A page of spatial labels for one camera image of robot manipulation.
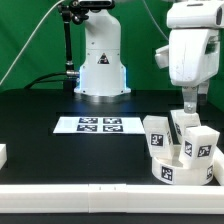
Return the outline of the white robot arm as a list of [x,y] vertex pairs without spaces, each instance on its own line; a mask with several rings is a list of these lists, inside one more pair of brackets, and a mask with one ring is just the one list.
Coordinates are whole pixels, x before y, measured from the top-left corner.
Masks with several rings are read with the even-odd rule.
[[[77,91],[95,99],[130,90],[120,61],[119,22],[108,10],[116,0],[75,0],[74,18],[85,23],[86,59]],[[167,13],[168,44],[156,50],[159,67],[167,67],[171,83],[182,88],[184,111],[196,111],[209,79],[217,74],[220,30],[224,28],[224,0],[181,0]]]

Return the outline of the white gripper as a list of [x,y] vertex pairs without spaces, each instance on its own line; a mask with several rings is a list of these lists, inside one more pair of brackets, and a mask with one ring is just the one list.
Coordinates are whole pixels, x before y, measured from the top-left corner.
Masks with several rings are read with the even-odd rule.
[[219,31],[216,29],[173,29],[169,44],[156,50],[160,68],[169,68],[171,83],[182,86],[184,112],[193,114],[198,104],[207,103],[210,82],[220,59]]

